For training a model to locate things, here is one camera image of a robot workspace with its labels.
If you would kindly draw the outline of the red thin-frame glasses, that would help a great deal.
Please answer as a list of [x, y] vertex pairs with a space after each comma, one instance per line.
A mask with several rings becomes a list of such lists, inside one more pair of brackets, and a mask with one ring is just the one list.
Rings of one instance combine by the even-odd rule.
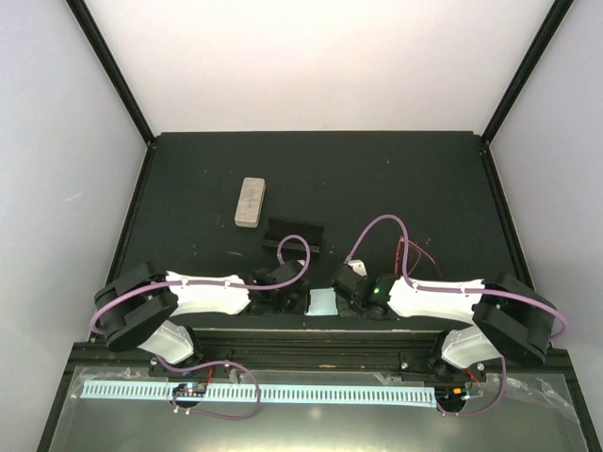
[[[402, 252], [403, 245], [405, 244], [404, 237], [401, 235], [399, 237], [396, 251], [395, 251], [395, 263], [394, 263], [394, 272], [401, 275], [402, 274]], [[410, 266], [407, 269], [409, 275], [411, 275], [419, 266], [422, 260], [427, 260], [432, 267], [434, 268], [436, 274], [439, 277], [443, 276], [443, 272], [440, 266], [437, 264], [434, 257], [429, 254], [426, 250], [417, 245], [416, 242], [411, 241], [409, 244], [409, 258]]]

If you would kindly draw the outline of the grey glasses case green lining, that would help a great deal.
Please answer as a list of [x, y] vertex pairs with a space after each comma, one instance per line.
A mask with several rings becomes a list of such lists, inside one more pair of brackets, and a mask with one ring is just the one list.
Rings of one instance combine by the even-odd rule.
[[263, 178], [243, 179], [235, 212], [237, 227], [254, 229], [258, 226], [266, 187]]

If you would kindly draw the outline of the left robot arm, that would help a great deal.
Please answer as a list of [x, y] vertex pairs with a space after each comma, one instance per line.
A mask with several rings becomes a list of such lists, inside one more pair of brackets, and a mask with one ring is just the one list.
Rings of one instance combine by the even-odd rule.
[[160, 272], [145, 263], [97, 292], [90, 329], [103, 335], [113, 352], [139, 348], [190, 376], [201, 368], [203, 354], [192, 328], [175, 324], [175, 317], [303, 314], [307, 269], [303, 260], [291, 260], [272, 271], [202, 278]]

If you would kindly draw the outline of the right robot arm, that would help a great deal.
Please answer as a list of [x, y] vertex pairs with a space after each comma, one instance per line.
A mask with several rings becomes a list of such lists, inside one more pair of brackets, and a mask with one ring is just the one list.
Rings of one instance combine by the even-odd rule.
[[552, 303], [506, 273], [491, 281], [429, 282], [394, 274], [370, 278], [343, 265], [332, 289], [352, 311], [374, 320], [431, 317], [465, 324], [444, 331], [428, 357], [439, 379], [496, 358], [544, 363], [557, 318]]

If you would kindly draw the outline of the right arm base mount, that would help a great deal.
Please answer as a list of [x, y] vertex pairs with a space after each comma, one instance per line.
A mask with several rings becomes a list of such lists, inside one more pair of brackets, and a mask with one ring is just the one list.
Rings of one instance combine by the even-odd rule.
[[476, 365], [457, 368], [427, 349], [404, 349], [399, 372], [403, 381], [432, 387], [437, 406], [452, 414], [460, 414], [470, 398], [482, 396], [485, 390], [485, 372]]

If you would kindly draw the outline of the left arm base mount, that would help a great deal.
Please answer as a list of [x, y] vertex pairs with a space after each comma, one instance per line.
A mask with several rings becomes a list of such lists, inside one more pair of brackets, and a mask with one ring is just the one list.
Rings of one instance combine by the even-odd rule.
[[[191, 367], [199, 363], [208, 363], [214, 361], [231, 361], [233, 352], [231, 349], [218, 348], [207, 351], [202, 358], [191, 356], [182, 363], [177, 363], [174, 367]], [[176, 382], [176, 386], [171, 389], [169, 402], [176, 396], [175, 406], [182, 410], [192, 410], [200, 402], [208, 391], [211, 383], [224, 383], [229, 379], [231, 368], [220, 364], [212, 365], [204, 369], [187, 372], [172, 372], [162, 365], [157, 358], [150, 360], [148, 369], [149, 377], [166, 378], [169, 382]]]

